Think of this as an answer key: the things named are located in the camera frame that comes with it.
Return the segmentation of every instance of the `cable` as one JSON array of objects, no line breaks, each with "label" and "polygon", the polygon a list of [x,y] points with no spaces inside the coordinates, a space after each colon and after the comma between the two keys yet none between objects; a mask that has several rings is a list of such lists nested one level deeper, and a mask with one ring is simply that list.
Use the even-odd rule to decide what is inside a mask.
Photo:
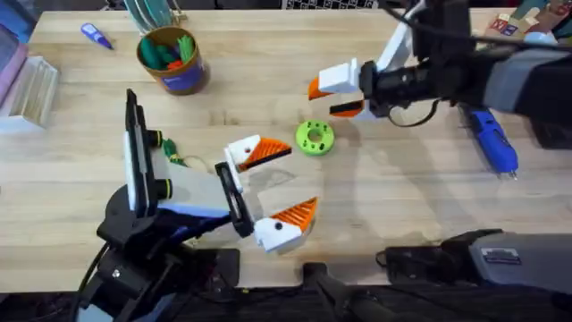
[{"label": "cable", "polygon": [[419,126],[419,125],[423,125],[423,124],[427,123],[429,120],[431,120],[431,119],[435,116],[435,113],[437,113],[437,107],[439,106],[439,102],[441,102],[441,101],[443,101],[443,100],[444,100],[444,99],[441,99],[441,98],[435,99],[435,100],[433,101],[433,103],[431,104],[431,111],[429,111],[429,114],[427,114],[426,117],[424,117],[423,119],[421,119],[421,120],[419,120],[419,121],[417,121],[417,122],[415,122],[415,123],[411,123],[411,124],[399,124],[399,123],[395,122],[395,120],[393,119],[393,117],[391,117],[391,109],[390,109],[390,112],[389,112],[388,115],[387,115],[387,118],[390,119],[390,122],[391,122],[393,125],[395,125],[395,126],[397,126],[397,127],[400,127],[400,128],[416,127],[416,126]]},{"label": "cable", "polygon": [[462,35],[457,32],[450,32],[447,30],[442,30],[438,28],[434,28],[431,26],[424,25],[422,23],[418,23],[416,21],[411,21],[406,19],[404,16],[399,14],[397,11],[392,9],[388,4],[387,0],[379,0],[379,6],[386,11],[391,17],[399,22],[403,22],[408,25],[412,30],[422,30],[427,33],[431,33],[435,36],[441,38],[448,38],[448,39],[456,39],[456,40],[472,40],[480,43],[492,44],[492,45],[504,45],[504,46],[513,46],[520,49],[548,49],[554,51],[563,51],[572,53],[572,47],[564,47],[564,46],[554,46],[554,45],[545,45],[545,44],[531,44],[526,43],[524,41],[518,40],[506,40],[500,38],[493,38],[493,37],[482,37],[482,36],[467,36]]},{"label": "cable", "polygon": [[33,319],[25,319],[25,320],[8,320],[5,322],[38,322],[38,321],[41,321],[41,320],[46,319],[46,318],[54,317],[54,316],[60,314],[60,312],[62,312],[62,311],[63,311],[63,307],[61,307],[61,308],[59,308],[59,309],[57,309],[51,313],[47,313],[41,317],[37,317],[37,318],[33,318]]},{"label": "cable", "polygon": [[454,312],[454,313],[459,314],[459,315],[464,315],[467,318],[484,318],[484,319],[492,321],[492,322],[500,322],[500,320],[497,318],[490,317],[490,316],[482,314],[482,313],[461,309],[461,308],[458,308],[455,306],[451,306],[449,304],[441,303],[439,301],[435,301],[435,300],[430,299],[424,295],[421,295],[417,292],[411,292],[411,291],[403,290],[403,289],[400,289],[398,287],[394,287],[394,286],[390,286],[390,285],[384,285],[384,286],[382,286],[382,288],[393,291],[393,292],[403,293],[403,294],[406,294],[408,296],[414,297],[416,299],[426,301],[427,303],[433,304],[436,307],[449,310],[449,311]]},{"label": "cable", "polygon": [[269,295],[266,296],[262,296],[260,297],[260,299],[256,299],[256,300],[250,300],[250,301],[241,301],[241,300],[226,300],[226,301],[221,301],[221,300],[215,300],[215,299],[209,299],[206,296],[203,296],[202,294],[200,294],[199,292],[194,292],[192,290],[189,290],[188,295],[185,297],[185,300],[182,302],[182,304],[180,305],[179,308],[177,308],[172,315],[167,319],[167,321],[174,321],[182,312],[183,310],[187,307],[187,305],[189,305],[190,301],[193,299],[193,297],[197,297],[198,299],[207,302],[207,303],[211,303],[211,304],[215,304],[215,305],[234,305],[237,304],[239,305],[241,308],[249,306],[249,305],[257,305],[260,304],[264,301],[268,301],[274,297],[278,297],[278,296],[284,296],[284,297],[292,297],[292,296],[296,296],[298,295],[300,292],[302,291],[302,286],[297,286],[293,289],[289,289],[286,291],[277,291],[277,292],[272,292]]},{"label": "cable", "polygon": [[93,258],[93,260],[91,261],[91,264],[89,264],[89,267],[88,267],[88,270],[86,271],[86,274],[83,276],[83,279],[81,279],[80,287],[78,288],[78,292],[75,294],[75,297],[73,299],[73,304],[71,305],[70,317],[69,317],[70,322],[76,322],[76,319],[78,317],[78,310],[80,309],[81,293],[83,292],[83,289],[86,288],[86,285],[88,284],[89,278],[93,274],[93,271],[96,269],[97,264],[99,264],[99,261],[101,260],[101,258],[104,256],[105,252],[108,249],[109,249],[109,243],[106,242],[101,247],[101,250],[99,250],[99,252]]}]

